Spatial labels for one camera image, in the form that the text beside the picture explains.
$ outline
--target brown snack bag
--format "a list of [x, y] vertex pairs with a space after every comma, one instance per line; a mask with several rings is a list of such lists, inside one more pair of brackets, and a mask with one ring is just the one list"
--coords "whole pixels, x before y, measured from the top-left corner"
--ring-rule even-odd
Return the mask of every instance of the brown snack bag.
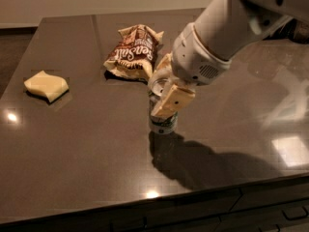
[[164, 32], [139, 24], [118, 31], [123, 40], [108, 55], [104, 66], [118, 77], [146, 80], [153, 75], [157, 47]]

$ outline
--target sponge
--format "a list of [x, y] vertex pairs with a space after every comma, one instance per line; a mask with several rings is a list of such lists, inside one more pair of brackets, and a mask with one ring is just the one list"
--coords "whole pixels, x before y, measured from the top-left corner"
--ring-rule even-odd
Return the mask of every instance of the sponge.
[[69, 90], [67, 81], [41, 71], [24, 82], [27, 90], [36, 96], [46, 97], [50, 103]]

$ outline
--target floor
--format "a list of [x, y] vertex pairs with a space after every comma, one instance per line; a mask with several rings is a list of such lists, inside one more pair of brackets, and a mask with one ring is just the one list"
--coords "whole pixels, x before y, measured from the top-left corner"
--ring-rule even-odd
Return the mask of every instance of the floor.
[[[19, 30], [0, 30], [0, 98], [18, 66], [35, 28]], [[307, 232], [309, 223], [281, 229], [282, 232]]]

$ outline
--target gray tabletop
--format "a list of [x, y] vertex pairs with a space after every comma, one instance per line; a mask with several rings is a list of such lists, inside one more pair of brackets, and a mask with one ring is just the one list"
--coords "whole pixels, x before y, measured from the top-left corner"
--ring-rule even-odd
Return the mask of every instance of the gray tabletop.
[[[201, 11], [42, 21], [0, 101], [1, 223], [308, 173], [307, 45], [251, 44], [168, 136], [150, 132], [144, 83], [105, 77], [118, 29], [164, 31], [159, 60]], [[25, 92], [41, 70], [69, 83], [53, 104]]]

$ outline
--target table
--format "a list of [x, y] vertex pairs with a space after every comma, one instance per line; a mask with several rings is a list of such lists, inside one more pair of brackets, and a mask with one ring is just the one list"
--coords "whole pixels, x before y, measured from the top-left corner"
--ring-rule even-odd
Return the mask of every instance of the table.
[[[0, 101], [0, 223], [201, 191], [228, 193], [229, 211], [238, 187], [307, 176], [308, 45], [251, 44], [167, 136], [150, 132], [147, 85], [106, 78], [118, 29], [164, 31], [159, 61], [201, 11], [42, 20]], [[23, 86], [41, 70], [70, 86], [53, 104]]]

